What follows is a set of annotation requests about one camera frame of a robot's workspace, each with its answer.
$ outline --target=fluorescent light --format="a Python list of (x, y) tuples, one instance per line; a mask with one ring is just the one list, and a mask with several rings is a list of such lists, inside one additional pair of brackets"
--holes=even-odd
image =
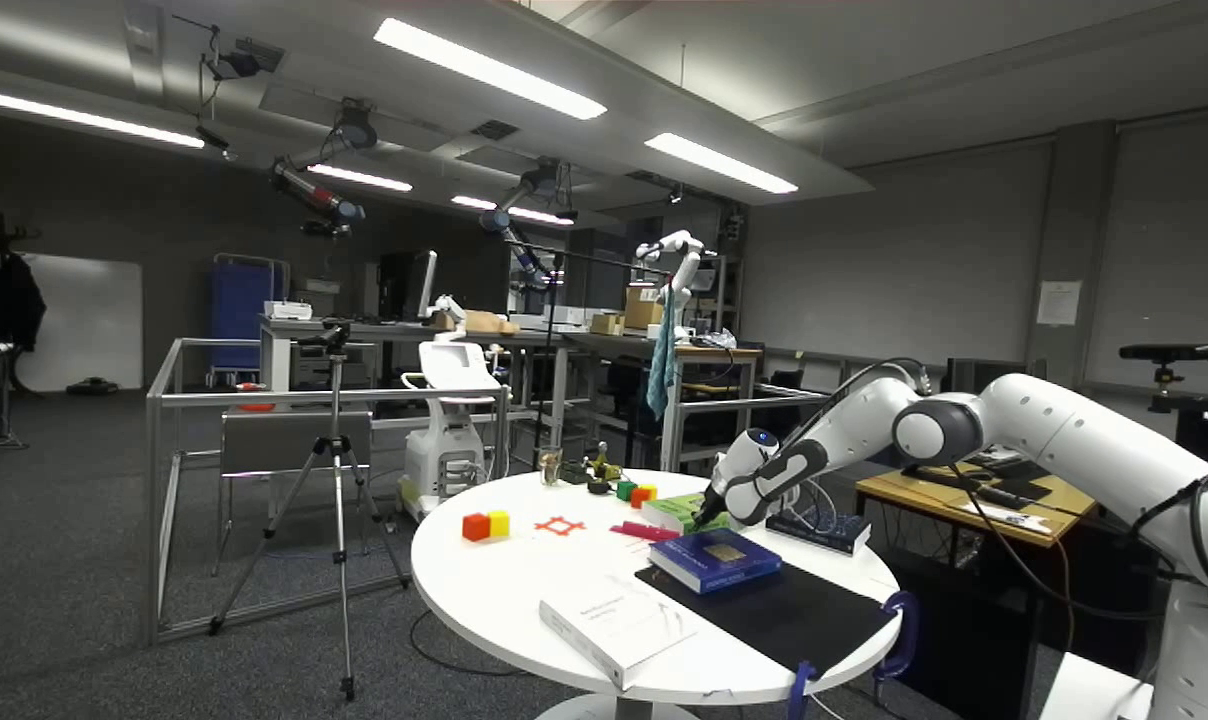
[(49, 118), (65, 118), (65, 123), (90, 123), (90, 129), (121, 133), (121, 137), (141, 137), (141, 140), (157, 140), (157, 143), (205, 148), (205, 140), (188, 137), (188, 133), (130, 123), (117, 114), (76, 112), (76, 108), (42, 104), (42, 98), (4, 96), (4, 90), (0, 90), (0, 108), (25, 112), (25, 114), (49, 114)]
[(336, 180), (347, 180), (347, 182), (372, 182), (372, 187), (388, 187), (388, 193), (411, 193), (411, 182), (404, 182), (395, 174), (372, 174), (372, 171), (352, 171), (352, 167), (336, 167), (336, 165), (311, 165), (309, 171), (336, 174)]
[(395, 50), (420, 56), (429, 62), (452, 67), (459, 76), (473, 76), (480, 82), (491, 82), (501, 90), (525, 96), (533, 104), (556, 108), (556, 112), (577, 114), (577, 118), (603, 114), (603, 104), (596, 104), (596, 98), (589, 98), (589, 96), (582, 96), (571, 88), (560, 88), (551, 81), (541, 81), (533, 71), (520, 71), (520, 67), (503, 62), (503, 61), (491, 61), (484, 50), (473, 50), (466, 45), (452, 45), (443, 34), (431, 34), (431, 32), (411, 28), (404, 21), (391, 21), (391, 17), (382, 21), (382, 28), (376, 28), (372, 38), (382, 38), (382, 45), (388, 45)]
[[(484, 213), (497, 207), (497, 203), (484, 200), (484, 196), (452, 196), (452, 203), (459, 203), (459, 207), (484, 207)], [(551, 217), (551, 213), (537, 213), (537, 207), (514, 207), (514, 217), (533, 220), (533, 225), (560, 225), (560, 226), (571, 225), (570, 217)]]
[(685, 165), (701, 165), (710, 171), (732, 174), (732, 180), (753, 182), (753, 187), (773, 193), (773, 196), (796, 193), (791, 180), (779, 180), (779, 174), (761, 171), (761, 167), (753, 167), (753, 165), (745, 165), (736, 155), (723, 155), (723, 150), (714, 150), (705, 143), (691, 143), (691, 140), (685, 140), (678, 133), (653, 137), (650, 148), (681, 155)]

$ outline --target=floor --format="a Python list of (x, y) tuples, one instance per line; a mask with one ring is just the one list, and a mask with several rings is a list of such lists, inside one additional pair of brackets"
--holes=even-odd
[[(141, 643), (146, 628), (146, 479), (147, 434), (141, 396), (22, 396), (0, 447), (0, 715), (541, 715), (570, 689), (503, 669), (443, 630), (411, 587), (352, 601), (352, 661), (362, 692), (341, 701), (336, 605)], [(188, 444), (217, 438), (208, 415), (171, 429)], [(192, 479), (175, 527), (171, 614), (214, 611), (231, 587), (242, 556), (257, 543), (253, 518), (217, 546), (217, 482)], [(328, 486), (309, 486), (245, 596), (280, 587), (332, 587), (325, 513)], [(352, 576), (395, 578), (408, 565), (411, 525), (391, 536), (352, 513)], [(808, 715), (843, 720), (949, 720), (905, 685), (842, 689)], [(765, 720), (783, 708), (701, 708), (710, 720)]]

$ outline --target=small object on table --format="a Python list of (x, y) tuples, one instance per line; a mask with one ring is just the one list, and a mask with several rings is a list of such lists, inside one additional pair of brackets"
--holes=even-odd
[(634, 508), (646, 508), (650, 501), (658, 497), (658, 486), (653, 482), (640, 482), (640, 486), (634, 486)]
[(487, 540), (487, 531), (491, 531), (491, 517), (487, 513), (470, 513), (459, 518), (459, 536), (473, 540), (473, 543)]
[(618, 501), (634, 501), (634, 492), (638, 492), (634, 479), (619, 479), (619, 482), (613, 486)]
[(589, 452), (582, 461), (582, 473), (589, 476), (589, 492), (596, 492), (596, 497), (608, 497), (608, 486), (619, 479), (619, 465), (608, 465), (608, 444), (603, 438), (600, 438), (596, 452)]
[(510, 517), (510, 513), (487, 513), (487, 536), (491, 536), (491, 540), (514, 536), (514, 517)]
[[(705, 508), (705, 492), (691, 492), (691, 497), (653, 497), (646, 503), (646, 518), (678, 527), (678, 531), (698, 531), (701, 508)], [(732, 527), (732, 517), (716, 513), (705, 527)]]
[(533, 525), (533, 527), (570, 536), (570, 531), (582, 531), (582, 527), (589, 527), (589, 525), (584, 525), (584, 518), (570, 518), (570, 517), (548, 517), (548, 518), (541, 518), (541, 525)]
[(541, 465), (541, 479), (544, 479), (544, 482), (556, 482), (556, 479), (560, 479), (566, 452), (544, 447), (537, 465)]
[(613, 531), (619, 531), (619, 536), (640, 536), (640, 540), (658, 540), (658, 543), (681, 536), (681, 531), (673, 531), (673, 527), (638, 525), (638, 518), (613, 525)]
[(777, 576), (783, 569), (773, 546), (732, 527), (653, 543), (650, 561), (701, 596), (729, 592)]

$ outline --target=stand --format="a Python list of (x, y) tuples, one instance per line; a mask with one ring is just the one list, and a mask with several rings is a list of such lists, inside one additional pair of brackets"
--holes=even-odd
[(382, 525), (382, 508), (372, 503), (363, 476), (352, 465), (352, 438), (341, 434), (341, 378), (345, 378), (345, 341), (347, 341), (347, 323), (332, 323), (325, 328), (321, 341), (309, 341), (311, 347), (328, 352), (328, 367), (332, 367), (332, 405), (328, 405), (328, 434), (321, 434), (299, 467), (299, 476), (290, 482), (286, 503), (270, 513), (270, 527), (253, 550), (253, 561), (245, 565), (231, 596), (219, 605), (219, 611), (208, 621), (208, 634), (217, 634), (242, 596), (242, 587), (248, 584), (257, 561), (270, 550), (270, 543), (276, 540), (276, 527), (291, 503), (291, 497), (299, 492), (299, 482), (311, 476), (311, 467), (321, 461), (332, 461), (332, 525), (336, 525), (336, 546), (332, 546), (332, 565), (336, 565), (336, 601), (341, 601), (341, 657), (345, 657), (345, 674), (341, 674), (341, 692), (345, 701), (358, 701), (358, 661), (352, 661), (352, 596), (347, 596), (347, 517), (345, 517), (345, 476), (358, 476), (358, 497), (369, 508), (369, 518)]
[(8, 345), (8, 352), (0, 352), (0, 447), (29, 447), (29, 438), (22, 438), (8, 429), (12, 382), (16, 382), (16, 345)]

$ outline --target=camera tripod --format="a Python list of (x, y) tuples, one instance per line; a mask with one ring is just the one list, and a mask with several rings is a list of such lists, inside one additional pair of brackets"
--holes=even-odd
[[(336, 565), (336, 601), (341, 601), (341, 651), (345, 651), (345, 674), (341, 674), (341, 692), (345, 701), (358, 701), (358, 665), (352, 665), (352, 596), (347, 596), (347, 517), (345, 517), (345, 476), (352, 473), (358, 479), (358, 497), (369, 508), (369, 518), (382, 525), (382, 508), (363, 486), (352, 438), (341, 430), (341, 382), (345, 382), (345, 352), (347, 345), (347, 323), (328, 323), (321, 341), (304, 341), (304, 347), (321, 347), (328, 356), (328, 434), (321, 434), (299, 467), (299, 476), (290, 482), (286, 501), (270, 513), (270, 527), (257, 543), (257, 550), (248, 556), (248, 565), (235, 576), (235, 587), (227, 592), (227, 601), (219, 605), (219, 611), (208, 621), (208, 634), (217, 634), (235, 605), (235, 596), (245, 592), (257, 561), (270, 550), (270, 543), (276, 540), (296, 492), (304, 486), (304, 479), (311, 476), (311, 467), (321, 467), (325, 461), (332, 465), (332, 525), (336, 525), (336, 546), (332, 546), (332, 565)], [(411, 576), (404, 573), (395, 546), (388, 546), (401, 587), (411, 584)]]

